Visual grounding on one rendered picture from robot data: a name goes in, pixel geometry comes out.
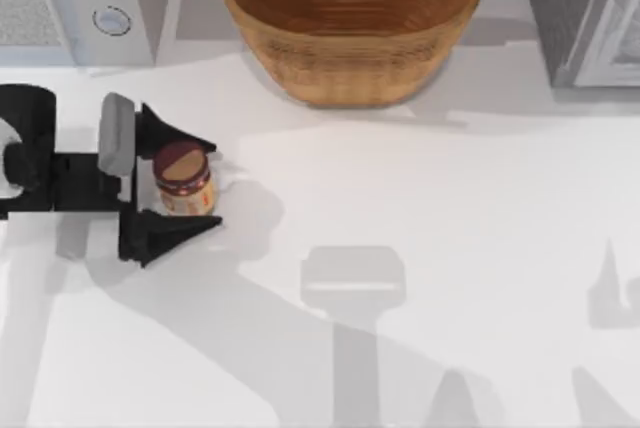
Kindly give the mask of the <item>jar with dark red lid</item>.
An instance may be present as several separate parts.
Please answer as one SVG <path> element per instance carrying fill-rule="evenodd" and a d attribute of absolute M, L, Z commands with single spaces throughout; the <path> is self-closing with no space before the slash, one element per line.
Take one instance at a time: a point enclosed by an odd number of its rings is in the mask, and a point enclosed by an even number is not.
<path fill-rule="evenodd" d="M 216 189 L 204 148 L 193 141 L 167 144 L 152 163 L 156 187 L 167 212 L 206 216 L 213 212 Z"/>

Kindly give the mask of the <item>pale grey rounded box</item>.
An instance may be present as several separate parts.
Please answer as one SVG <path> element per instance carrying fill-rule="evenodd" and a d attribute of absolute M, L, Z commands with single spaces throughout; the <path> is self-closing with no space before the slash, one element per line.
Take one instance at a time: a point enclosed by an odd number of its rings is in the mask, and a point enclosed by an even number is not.
<path fill-rule="evenodd" d="M 102 102 L 98 167 L 110 176 L 129 176 L 135 163 L 135 103 L 118 93 Z"/>

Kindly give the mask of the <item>round white microwave knob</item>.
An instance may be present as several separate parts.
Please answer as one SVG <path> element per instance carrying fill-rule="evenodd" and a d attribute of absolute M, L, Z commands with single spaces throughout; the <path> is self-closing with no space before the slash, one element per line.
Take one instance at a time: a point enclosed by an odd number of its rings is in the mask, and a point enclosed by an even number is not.
<path fill-rule="evenodd" d="M 114 6 L 95 10 L 92 20 L 101 33 L 112 37 L 124 36 L 132 28 L 130 16 L 124 10 Z"/>

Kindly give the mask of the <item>pale microwave oven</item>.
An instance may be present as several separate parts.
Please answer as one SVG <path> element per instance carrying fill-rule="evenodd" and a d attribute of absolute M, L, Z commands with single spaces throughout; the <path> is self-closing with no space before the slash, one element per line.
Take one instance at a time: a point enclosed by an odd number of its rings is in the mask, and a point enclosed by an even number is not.
<path fill-rule="evenodd" d="M 95 10 L 131 18 L 124 36 L 101 33 Z M 168 0 L 0 0 L 0 67 L 147 67 L 156 62 Z"/>

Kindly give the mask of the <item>brown woven basket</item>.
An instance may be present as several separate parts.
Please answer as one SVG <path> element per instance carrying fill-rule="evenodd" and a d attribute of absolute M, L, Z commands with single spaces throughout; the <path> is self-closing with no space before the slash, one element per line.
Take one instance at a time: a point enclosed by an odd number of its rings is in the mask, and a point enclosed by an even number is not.
<path fill-rule="evenodd" d="M 241 37 L 292 98 L 385 106 L 443 66 L 480 0 L 224 0 Z"/>

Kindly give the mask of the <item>grey cabinet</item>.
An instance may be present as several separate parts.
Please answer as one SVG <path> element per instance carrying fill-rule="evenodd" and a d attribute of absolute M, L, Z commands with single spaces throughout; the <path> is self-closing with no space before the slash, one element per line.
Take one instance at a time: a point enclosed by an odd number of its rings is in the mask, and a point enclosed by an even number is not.
<path fill-rule="evenodd" d="M 640 88 L 640 0 L 529 0 L 554 87 Z"/>

